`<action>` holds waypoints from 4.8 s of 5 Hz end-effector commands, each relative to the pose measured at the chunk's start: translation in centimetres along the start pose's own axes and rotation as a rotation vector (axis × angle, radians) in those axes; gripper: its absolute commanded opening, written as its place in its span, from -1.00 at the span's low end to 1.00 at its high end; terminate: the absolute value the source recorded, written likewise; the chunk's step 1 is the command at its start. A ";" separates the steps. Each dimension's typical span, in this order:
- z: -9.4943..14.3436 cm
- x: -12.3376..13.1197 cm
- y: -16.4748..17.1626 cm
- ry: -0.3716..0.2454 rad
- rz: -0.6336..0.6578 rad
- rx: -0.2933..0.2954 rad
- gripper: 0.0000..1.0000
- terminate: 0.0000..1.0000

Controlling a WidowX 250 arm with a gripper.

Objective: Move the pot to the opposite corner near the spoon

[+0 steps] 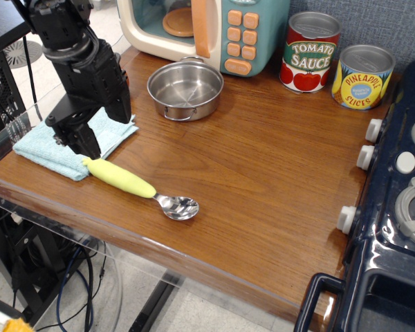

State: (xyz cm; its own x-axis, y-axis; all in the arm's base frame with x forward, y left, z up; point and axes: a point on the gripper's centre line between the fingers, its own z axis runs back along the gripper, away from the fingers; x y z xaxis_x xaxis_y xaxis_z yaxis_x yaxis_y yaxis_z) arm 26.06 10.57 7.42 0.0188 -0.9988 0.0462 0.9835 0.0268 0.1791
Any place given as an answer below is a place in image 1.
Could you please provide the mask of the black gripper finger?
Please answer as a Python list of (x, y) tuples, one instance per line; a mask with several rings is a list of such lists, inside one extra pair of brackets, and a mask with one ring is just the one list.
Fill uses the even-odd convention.
[(100, 157), (100, 146), (94, 131), (87, 123), (72, 126), (56, 124), (53, 130), (58, 145), (69, 147), (75, 154), (81, 154), (91, 159)]
[(131, 98), (126, 82), (117, 86), (110, 94), (104, 105), (105, 111), (111, 120), (127, 124), (131, 119)]

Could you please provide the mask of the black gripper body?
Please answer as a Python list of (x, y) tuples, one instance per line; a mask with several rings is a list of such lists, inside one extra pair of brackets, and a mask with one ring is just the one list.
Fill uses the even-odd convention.
[(87, 123), (108, 102), (113, 90), (129, 79), (120, 67), (120, 55), (103, 39), (93, 45), (95, 54), (78, 62), (54, 62), (66, 95), (46, 119), (46, 124), (80, 125)]

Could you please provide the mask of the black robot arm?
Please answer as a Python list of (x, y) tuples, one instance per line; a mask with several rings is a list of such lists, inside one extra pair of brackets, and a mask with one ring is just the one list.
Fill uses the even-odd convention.
[(54, 139), (76, 154), (98, 159), (101, 151), (89, 120), (100, 110), (109, 119), (131, 119), (129, 79), (120, 55), (90, 27), (90, 1), (14, 1), (30, 30), (42, 41), (66, 91), (45, 123)]

